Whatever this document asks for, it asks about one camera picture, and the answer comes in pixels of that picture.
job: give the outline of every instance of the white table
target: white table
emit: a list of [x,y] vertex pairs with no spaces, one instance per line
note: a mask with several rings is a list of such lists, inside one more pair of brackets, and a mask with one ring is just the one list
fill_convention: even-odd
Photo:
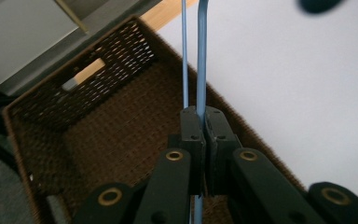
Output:
[[[197,64],[197,5],[188,12]],[[207,79],[308,187],[358,195],[358,1],[310,16],[295,1],[209,4]],[[181,51],[181,18],[159,30]]]

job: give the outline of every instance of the brown woven basket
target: brown woven basket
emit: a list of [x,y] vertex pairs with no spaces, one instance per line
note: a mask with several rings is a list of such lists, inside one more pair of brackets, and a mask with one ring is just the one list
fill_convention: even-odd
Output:
[[[62,85],[96,59],[105,67],[77,87]],[[36,223],[54,223],[46,198],[71,220],[97,187],[147,178],[170,133],[180,132],[182,60],[141,20],[129,18],[7,107],[5,119]],[[196,74],[189,68],[190,103]],[[264,152],[302,188],[255,132],[210,86],[242,145]],[[205,200],[205,223],[230,223],[226,197]]]

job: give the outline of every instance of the thin blue rod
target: thin blue rod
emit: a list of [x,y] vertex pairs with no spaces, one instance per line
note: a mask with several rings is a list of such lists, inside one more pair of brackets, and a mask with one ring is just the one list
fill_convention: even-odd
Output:
[[[202,128],[205,126],[206,107],[206,34],[207,34],[208,0],[199,2],[199,52],[197,63],[197,114],[200,117]],[[194,224],[202,223],[202,195],[196,195],[194,207]]]
[[182,0],[183,108],[188,107],[186,0]]

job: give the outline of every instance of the gray floor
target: gray floor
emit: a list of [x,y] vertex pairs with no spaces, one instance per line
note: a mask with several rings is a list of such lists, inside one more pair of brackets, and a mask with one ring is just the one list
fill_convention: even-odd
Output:
[[[141,15],[160,0],[72,0],[68,4],[81,12],[83,22],[90,28],[91,34],[85,35],[76,30],[57,46],[27,65],[16,76],[0,86],[0,91],[12,94],[22,93],[48,75],[48,71],[70,59],[79,48],[97,36],[103,29],[114,26],[130,14]],[[20,85],[21,80],[30,79]],[[7,138],[0,135],[0,145],[11,151]],[[60,212],[55,212],[58,223],[63,223]],[[5,164],[0,162],[0,224],[33,223],[30,208],[20,178]]]

